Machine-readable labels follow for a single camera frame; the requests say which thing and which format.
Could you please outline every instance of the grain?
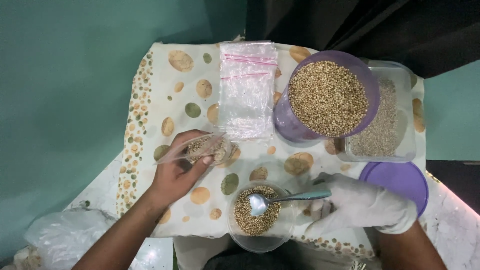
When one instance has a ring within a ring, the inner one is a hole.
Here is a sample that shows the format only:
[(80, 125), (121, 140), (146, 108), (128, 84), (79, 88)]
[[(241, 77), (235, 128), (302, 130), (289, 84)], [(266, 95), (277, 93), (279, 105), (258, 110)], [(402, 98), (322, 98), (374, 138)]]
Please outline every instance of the grain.
[(214, 166), (228, 161), (233, 156), (233, 153), (238, 148), (238, 145), (228, 142), (225, 138), (220, 138), (217, 142), (214, 143), (213, 146), (211, 146), (209, 149), (206, 149), (212, 144), (212, 142), (210, 141), (212, 137), (213, 135), (202, 136), (199, 139), (191, 142), (187, 146), (187, 154), (189, 155), (192, 155), (196, 151), (200, 152), (200, 155), (198, 156), (192, 156), (187, 158), (187, 160), (191, 164), (197, 162), (197, 160), (199, 160), (201, 157), (211, 155), (214, 157), (214, 162), (212, 163), (212, 166)]
[(351, 152), (362, 157), (392, 157), (396, 149), (396, 91), (394, 83), (380, 77), (380, 106), (372, 122), (350, 139)]
[(266, 198), (272, 199), (278, 197), (278, 194), (272, 188), (260, 185), (240, 193), (233, 207), (235, 222), (240, 229), (250, 236), (260, 236), (268, 231), (278, 219), (281, 204), (279, 202), (271, 203), (265, 213), (259, 216), (252, 216), (252, 207), (248, 195), (258, 193)]
[(288, 84), (288, 99), (305, 126), (328, 137), (351, 132), (368, 108), (357, 76), (331, 61), (301, 67)]

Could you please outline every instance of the gloved hand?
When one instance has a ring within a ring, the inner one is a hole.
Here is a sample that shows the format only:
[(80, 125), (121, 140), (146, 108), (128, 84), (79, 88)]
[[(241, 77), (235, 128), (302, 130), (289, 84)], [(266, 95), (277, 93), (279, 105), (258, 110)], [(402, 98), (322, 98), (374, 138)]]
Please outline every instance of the gloved hand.
[(305, 231), (307, 237), (315, 238), (337, 229), (354, 227), (375, 227), (382, 233), (399, 234), (408, 230), (417, 219), (415, 203), (406, 198), (339, 173), (325, 175), (322, 177), (325, 183), (321, 185), (329, 188), (332, 195), (313, 201), (311, 209), (319, 209), (329, 200), (336, 210), (310, 224)]

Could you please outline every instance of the green wall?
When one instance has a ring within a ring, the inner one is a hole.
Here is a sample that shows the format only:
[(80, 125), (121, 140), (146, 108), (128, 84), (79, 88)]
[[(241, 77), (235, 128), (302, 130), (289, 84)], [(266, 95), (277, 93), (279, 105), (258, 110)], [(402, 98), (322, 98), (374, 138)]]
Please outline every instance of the green wall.
[(246, 0), (0, 2), (0, 261), (120, 153), (150, 45), (232, 40), (245, 13)]
[(480, 160), (480, 60), (424, 81), (428, 160)]

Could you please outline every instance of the tablecloth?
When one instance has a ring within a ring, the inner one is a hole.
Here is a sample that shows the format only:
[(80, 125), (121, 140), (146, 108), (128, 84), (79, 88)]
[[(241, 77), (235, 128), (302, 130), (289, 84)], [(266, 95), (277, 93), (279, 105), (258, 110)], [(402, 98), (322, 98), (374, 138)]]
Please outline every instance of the tablecloth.
[[(281, 96), (292, 71), (313, 49), (276, 44), (278, 70), (275, 100)], [(370, 66), (400, 66), (368, 61)], [(176, 134), (200, 129), (214, 131), (219, 97), (219, 45), (154, 43), (141, 59), (132, 81), (125, 129), (123, 161), (118, 178), (116, 211), (123, 215), (149, 187), (155, 158)], [(425, 171), (425, 128), (422, 118), (423, 80), (410, 70), (417, 155)], [(241, 144), (233, 158), (215, 166), (194, 188), (166, 211), (153, 237), (197, 235), (218, 238), (228, 233), (226, 207), (234, 191), (250, 180), (276, 181), (297, 192), (319, 173), (342, 173), (358, 178), (366, 163), (347, 162), (333, 140), (294, 144), (275, 134), (269, 145)], [(374, 257), (374, 247), (362, 228), (339, 229), (316, 239), (303, 234), (312, 222), (308, 202), (298, 204), (292, 238), (319, 250), (353, 258)]]

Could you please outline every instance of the spoon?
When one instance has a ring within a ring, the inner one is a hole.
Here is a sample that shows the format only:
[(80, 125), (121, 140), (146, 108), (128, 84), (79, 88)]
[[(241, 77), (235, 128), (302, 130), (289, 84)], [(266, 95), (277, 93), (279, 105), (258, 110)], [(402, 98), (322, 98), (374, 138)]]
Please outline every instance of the spoon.
[(302, 192), (297, 194), (289, 194), (283, 197), (274, 198), (274, 199), (267, 199), (265, 196), (261, 194), (251, 194), (248, 195), (248, 199), (250, 200), (250, 206), (252, 207), (252, 216), (259, 216), (268, 208), (268, 205), (273, 202), (282, 202), (282, 201), (297, 201), (297, 200), (316, 200), (325, 197), (329, 197), (332, 195), (330, 190), (319, 190), (319, 191), (311, 191), (311, 192)]

